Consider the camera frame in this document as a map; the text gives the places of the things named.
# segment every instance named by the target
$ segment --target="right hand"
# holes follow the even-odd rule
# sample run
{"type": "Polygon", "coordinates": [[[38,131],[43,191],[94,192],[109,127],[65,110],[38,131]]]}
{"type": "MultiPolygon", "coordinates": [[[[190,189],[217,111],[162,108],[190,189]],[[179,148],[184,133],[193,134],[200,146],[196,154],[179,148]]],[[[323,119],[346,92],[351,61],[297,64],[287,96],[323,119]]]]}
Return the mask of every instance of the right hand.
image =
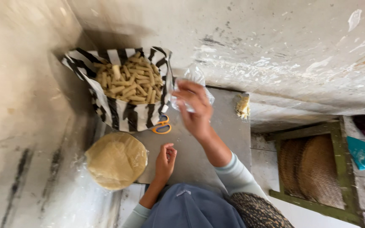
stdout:
{"type": "Polygon", "coordinates": [[[177,105],[186,129],[197,140],[209,137],[213,108],[206,96],[205,88],[188,80],[178,80],[177,85],[180,91],[174,91],[172,95],[177,97],[177,105]],[[188,112],[184,101],[190,104],[195,112],[188,112]]]}

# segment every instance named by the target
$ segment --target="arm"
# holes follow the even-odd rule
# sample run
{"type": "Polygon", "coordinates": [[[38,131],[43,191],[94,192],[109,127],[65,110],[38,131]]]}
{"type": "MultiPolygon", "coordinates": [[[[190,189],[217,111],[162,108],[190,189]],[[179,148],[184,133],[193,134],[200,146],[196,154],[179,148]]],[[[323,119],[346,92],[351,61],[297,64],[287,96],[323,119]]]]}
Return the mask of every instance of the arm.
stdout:
{"type": "Polygon", "coordinates": [[[140,228],[150,214],[156,203],[160,191],[164,188],[174,170],[177,150],[173,143],[161,145],[160,153],[156,160],[156,175],[139,204],[133,209],[132,214],[122,225],[123,228],[140,228]]]}
{"type": "Polygon", "coordinates": [[[186,80],[177,83],[180,91],[173,92],[173,95],[178,98],[177,105],[185,127],[204,148],[209,162],[215,167],[216,174],[229,195],[235,192],[249,192],[267,199],[248,169],[210,126],[213,110],[204,87],[186,80]],[[195,112],[188,112],[185,102],[189,103],[195,112]]]}

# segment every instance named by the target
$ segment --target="hand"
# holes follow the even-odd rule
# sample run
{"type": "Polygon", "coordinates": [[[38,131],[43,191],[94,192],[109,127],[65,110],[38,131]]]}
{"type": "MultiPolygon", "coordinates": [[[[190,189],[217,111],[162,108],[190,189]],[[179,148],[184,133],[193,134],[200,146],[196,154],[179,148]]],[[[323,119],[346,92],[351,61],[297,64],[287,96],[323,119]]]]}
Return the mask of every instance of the hand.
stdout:
{"type": "Polygon", "coordinates": [[[204,87],[188,80],[179,80],[177,85],[180,91],[174,91],[173,96],[177,97],[177,105],[180,108],[186,129],[197,140],[210,137],[210,118],[213,108],[209,103],[204,87]],[[188,112],[184,101],[190,104],[195,112],[188,112]]]}
{"type": "Polygon", "coordinates": [[[167,183],[174,170],[177,150],[173,148],[174,143],[165,143],[160,146],[160,153],[156,160],[155,180],[164,184],[167,183]]]}

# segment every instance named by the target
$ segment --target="light blue sleeve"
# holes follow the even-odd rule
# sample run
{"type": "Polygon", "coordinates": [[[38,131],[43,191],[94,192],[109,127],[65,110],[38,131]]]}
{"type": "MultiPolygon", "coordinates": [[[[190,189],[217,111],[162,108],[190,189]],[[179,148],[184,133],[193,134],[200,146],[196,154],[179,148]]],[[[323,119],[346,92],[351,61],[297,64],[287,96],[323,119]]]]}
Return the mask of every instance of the light blue sleeve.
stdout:
{"type": "Polygon", "coordinates": [[[149,216],[150,211],[150,209],[138,204],[135,209],[133,209],[132,214],[126,219],[122,228],[140,228],[149,216]]]}
{"type": "Polygon", "coordinates": [[[269,200],[236,154],[232,153],[232,159],[226,166],[214,168],[229,195],[235,192],[248,192],[269,200]]]}

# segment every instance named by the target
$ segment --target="scissors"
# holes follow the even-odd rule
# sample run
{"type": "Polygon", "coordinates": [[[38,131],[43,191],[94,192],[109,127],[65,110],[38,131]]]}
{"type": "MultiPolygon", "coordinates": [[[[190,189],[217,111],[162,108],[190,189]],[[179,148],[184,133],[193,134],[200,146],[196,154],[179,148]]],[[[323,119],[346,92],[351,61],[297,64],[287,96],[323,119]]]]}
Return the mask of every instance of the scissors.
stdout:
{"type": "Polygon", "coordinates": [[[171,125],[168,123],[170,121],[167,115],[161,115],[159,122],[157,124],[161,124],[160,126],[154,127],[152,131],[157,134],[167,134],[171,131],[171,125]]]}

